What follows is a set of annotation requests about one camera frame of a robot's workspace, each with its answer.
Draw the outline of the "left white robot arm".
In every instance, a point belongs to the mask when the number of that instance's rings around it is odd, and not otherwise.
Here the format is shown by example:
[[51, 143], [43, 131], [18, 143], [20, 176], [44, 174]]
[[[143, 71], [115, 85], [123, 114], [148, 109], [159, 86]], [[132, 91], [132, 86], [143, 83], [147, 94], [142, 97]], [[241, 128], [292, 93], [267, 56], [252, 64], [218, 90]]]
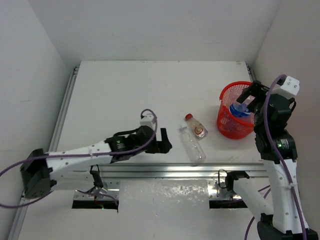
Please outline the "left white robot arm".
[[140, 153], [167, 154], [172, 149], [167, 130], [161, 128], [161, 140], [155, 131], [142, 125], [115, 133], [98, 143], [64, 152], [34, 150], [22, 164], [20, 174], [24, 196], [33, 200], [58, 190], [103, 189], [100, 170], [94, 167], [127, 161]]

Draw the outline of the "blue label bottle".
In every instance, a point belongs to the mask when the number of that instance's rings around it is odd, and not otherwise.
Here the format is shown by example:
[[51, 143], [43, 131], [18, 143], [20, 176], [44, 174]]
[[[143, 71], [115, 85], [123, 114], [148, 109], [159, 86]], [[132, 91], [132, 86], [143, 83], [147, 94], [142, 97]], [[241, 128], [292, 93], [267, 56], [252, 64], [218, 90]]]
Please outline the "blue label bottle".
[[248, 109], [249, 104], [238, 103], [236, 100], [229, 106], [229, 112], [236, 118], [248, 117], [252, 112]]

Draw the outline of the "small red cap bottle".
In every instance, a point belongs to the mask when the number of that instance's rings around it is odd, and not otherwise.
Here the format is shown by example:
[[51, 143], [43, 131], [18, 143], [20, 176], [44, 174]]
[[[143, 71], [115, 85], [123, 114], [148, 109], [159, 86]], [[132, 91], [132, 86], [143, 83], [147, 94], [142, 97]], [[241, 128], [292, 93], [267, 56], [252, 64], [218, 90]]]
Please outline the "small red cap bottle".
[[187, 126], [198, 140], [202, 140], [207, 136], [207, 129], [197, 119], [195, 119], [191, 113], [188, 113], [184, 119]]

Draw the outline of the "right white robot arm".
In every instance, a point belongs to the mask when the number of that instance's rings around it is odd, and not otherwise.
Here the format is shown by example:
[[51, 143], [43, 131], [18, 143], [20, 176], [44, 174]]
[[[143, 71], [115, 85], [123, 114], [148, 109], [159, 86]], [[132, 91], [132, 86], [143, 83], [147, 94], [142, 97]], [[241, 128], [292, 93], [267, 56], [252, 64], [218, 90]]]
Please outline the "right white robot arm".
[[228, 192], [239, 195], [257, 222], [261, 240], [317, 240], [302, 211], [297, 182], [297, 148], [286, 130], [297, 103], [299, 80], [278, 76], [270, 87], [253, 81], [237, 101], [254, 99], [248, 109], [254, 114], [255, 145], [269, 180], [272, 205], [254, 189], [245, 171], [230, 171], [225, 177]]

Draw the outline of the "clear bottle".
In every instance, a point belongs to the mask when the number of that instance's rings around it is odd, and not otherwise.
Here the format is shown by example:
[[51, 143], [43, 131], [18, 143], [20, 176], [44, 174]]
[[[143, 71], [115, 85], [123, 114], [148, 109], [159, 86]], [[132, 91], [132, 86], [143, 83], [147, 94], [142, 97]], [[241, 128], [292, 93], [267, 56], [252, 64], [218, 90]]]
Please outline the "clear bottle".
[[206, 154], [189, 128], [182, 124], [179, 127], [180, 139], [190, 161], [194, 164], [204, 163]]

